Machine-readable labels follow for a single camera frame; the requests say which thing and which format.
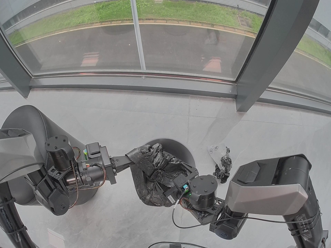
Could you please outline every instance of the road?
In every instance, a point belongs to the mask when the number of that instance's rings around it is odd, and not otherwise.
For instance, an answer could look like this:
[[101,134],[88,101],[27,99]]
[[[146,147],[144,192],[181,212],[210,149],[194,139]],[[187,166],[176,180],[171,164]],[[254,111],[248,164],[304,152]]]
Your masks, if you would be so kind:
[[[254,39],[178,25],[142,24],[147,70],[234,80]],[[53,71],[140,70],[134,27],[101,26],[65,32],[16,48],[34,74]],[[331,98],[330,69],[294,52],[271,86]]]

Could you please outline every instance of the plastic bag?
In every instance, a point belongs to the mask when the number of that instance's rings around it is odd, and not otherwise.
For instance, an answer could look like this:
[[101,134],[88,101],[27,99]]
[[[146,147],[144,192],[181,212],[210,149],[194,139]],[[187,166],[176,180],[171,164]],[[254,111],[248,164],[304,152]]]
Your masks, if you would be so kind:
[[230,176],[230,170],[232,168],[232,160],[230,157],[230,149],[224,144],[219,146],[212,145],[208,146],[208,152],[216,163],[215,172],[213,173],[217,179],[220,180],[221,184],[226,183]]
[[163,151],[162,145],[143,145],[126,154],[134,164],[130,165],[136,192],[148,206],[170,207],[172,203],[157,192],[156,183],[167,191],[175,184],[178,175],[188,175],[181,161],[172,154]]

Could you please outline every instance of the black trash bag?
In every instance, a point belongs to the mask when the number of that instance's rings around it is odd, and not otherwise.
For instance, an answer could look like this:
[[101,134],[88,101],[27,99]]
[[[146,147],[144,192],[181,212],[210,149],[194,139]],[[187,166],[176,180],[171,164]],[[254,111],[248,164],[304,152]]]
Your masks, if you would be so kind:
[[215,172],[213,173],[214,176],[217,177],[217,179],[220,179],[220,183],[224,184],[226,183],[226,180],[230,176],[230,170],[232,168],[232,160],[230,157],[230,149],[226,147],[226,154],[222,156],[221,158],[221,164],[222,167],[219,168],[218,164],[215,166]]
[[165,197],[159,196],[156,183],[167,191],[175,184],[178,175],[188,175],[181,160],[163,151],[162,145],[143,145],[126,154],[134,164],[130,165],[136,192],[141,201],[148,206],[170,207],[173,204]]

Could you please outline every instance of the grass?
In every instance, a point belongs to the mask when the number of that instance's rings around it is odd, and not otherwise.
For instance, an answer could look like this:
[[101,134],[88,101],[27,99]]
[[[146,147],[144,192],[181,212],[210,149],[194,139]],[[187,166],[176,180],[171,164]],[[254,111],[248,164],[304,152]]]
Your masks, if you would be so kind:
[[302,37],[297,48],[309,53],[310,55],[323,61],[325,64],[331,66],[331,52],[317,42],[308,38],[306,35]]
[[[136,4],[139,18],[190,20],[240,27],[237,18],[237,14],[240,14],[251,19],[253,32],[259,30],[263,20],[256,14],[201,2],[164,0],[155,3],[154,0],[136,0]],[[52,15],[13,32],[9,39],[17,45],[56,30],[119,19],[132,19],[130,0],[101,2]]]

